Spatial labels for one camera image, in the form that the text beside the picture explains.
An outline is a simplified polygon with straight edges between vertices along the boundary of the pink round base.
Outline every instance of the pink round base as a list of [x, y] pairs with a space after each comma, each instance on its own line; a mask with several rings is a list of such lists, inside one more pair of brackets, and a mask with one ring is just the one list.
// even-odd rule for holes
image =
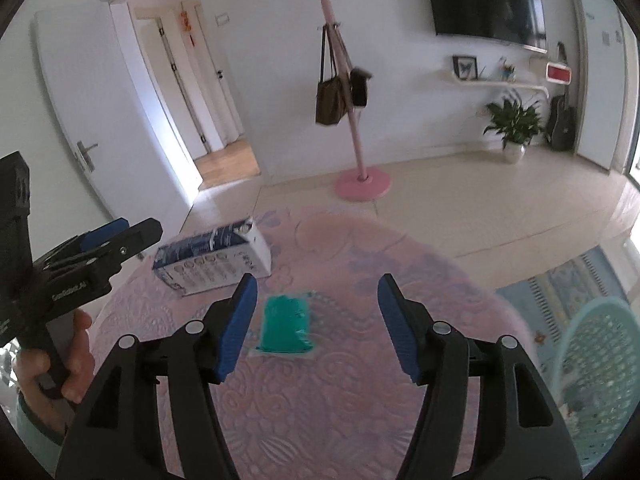
[[335, 183], [335, 193], [349, 202], [370, 202], [380, 198], [391, 188], [391, 177], [376, 168], [367, 168], [369, 176], [365, 181], [358, 179], [358, 170], [341, 174]]

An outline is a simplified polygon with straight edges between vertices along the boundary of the round table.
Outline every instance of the round table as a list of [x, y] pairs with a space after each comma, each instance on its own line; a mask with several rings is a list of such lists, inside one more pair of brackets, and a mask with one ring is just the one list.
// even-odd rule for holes
[[[525, 321], [505, 300], [482, 290], [430, 247], [350, 211], [271, 211], [257, 218], [271, 247], [273, 273], [258, 280], [258, 305], [236, 370], [212, 396], [241, 478], [395, 478], [411, 440], [424, 388], [404, 375], [378, 308], [379, 278], [391, 272], [405, 297], [466, 336], [496, 341], [512, 334], [533, 341]], [[148, 258], [116, 291], [93, 329], [98, 366], [119, 336], [171, 335], [234, 286], [181, 298], [151, 271]], [[276, 294], [307, 294], [311, 355], [251, 352], [262, 308]], [[529, 355], [535, 355], [527, 348]], [[470, 381], [456, 472], [473, 452], [479, 381]], [[159, 418], [167, 467], [181, 474], [166, 381]]]

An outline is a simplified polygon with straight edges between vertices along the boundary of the white plant pot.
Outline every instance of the white plant pot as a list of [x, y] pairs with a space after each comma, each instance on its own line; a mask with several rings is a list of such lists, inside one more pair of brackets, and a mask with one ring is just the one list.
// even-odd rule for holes
[[524, 144], [516, 144], [515, 142], [507, 142], [502, 152], [504, 153], [504, 160], [509, 164], [517, 164], [522, 160], [524, 152], [527, 150]]

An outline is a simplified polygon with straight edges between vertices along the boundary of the wooden floor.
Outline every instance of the wooden floor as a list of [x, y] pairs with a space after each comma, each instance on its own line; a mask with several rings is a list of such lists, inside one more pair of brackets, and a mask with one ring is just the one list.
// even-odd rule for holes
[[203, 180], [200, 190], [260, 174], [254, 152], [244, 139], [236, 140], [218, 152], [201, 156], [195, 163]]

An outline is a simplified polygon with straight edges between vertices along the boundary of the person's arm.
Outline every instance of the person's arm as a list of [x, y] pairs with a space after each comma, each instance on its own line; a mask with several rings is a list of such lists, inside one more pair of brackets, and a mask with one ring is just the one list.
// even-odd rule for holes
[[[79, 404], [94, 378], [95, 361], [89, 351], [86, 330], [91, 317], [82, 310], [74, 316], [76, 335], [69, 351], [66, 367], [71, 372], [62, 386], [62, 394]], [[40, 391], [36, 378], [49, 370], [49, 356], [42, 350], [21, 350], [16, 358], [15, 373], [18, 377], [17, 433], [40, 465], [53, 476], [65, 424], [52, 403]]]

